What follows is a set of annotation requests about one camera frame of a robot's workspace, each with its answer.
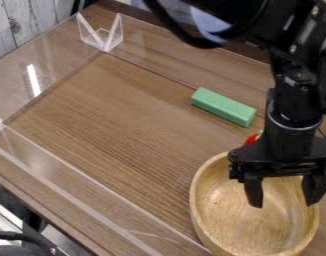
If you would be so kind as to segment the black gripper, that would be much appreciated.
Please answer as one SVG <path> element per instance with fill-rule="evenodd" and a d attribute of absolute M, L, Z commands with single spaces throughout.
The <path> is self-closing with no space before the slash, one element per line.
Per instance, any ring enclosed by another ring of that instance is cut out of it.
<path fill-rule="evenodd" d="M 245 183 L 250 205 L 263 206 L 262 179 L 305 176 L 306 204 L 317 204 L 326 194 L 326 137 L 315 135 L 322 116 L 309 120 L 286 119 L 269 113 L 259 138 L 229 153 L 231 179 Z"/>

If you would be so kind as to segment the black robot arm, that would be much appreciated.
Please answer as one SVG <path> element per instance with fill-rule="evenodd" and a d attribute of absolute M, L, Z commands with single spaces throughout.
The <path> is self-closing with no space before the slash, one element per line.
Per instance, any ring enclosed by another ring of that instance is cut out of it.
<path fill-rule="evenodd" d="M 259 138 L 229 153 L 230 177 L 263 206 L 262 182 L 299 176 L 309 206 L 326 194 L 326 0 L 179 0 L 202 33 L 193 36 L 159 0 L 143 0 L 175 36 L 198 48 L 229 41 L 267 50 L 274 87 Z"/>

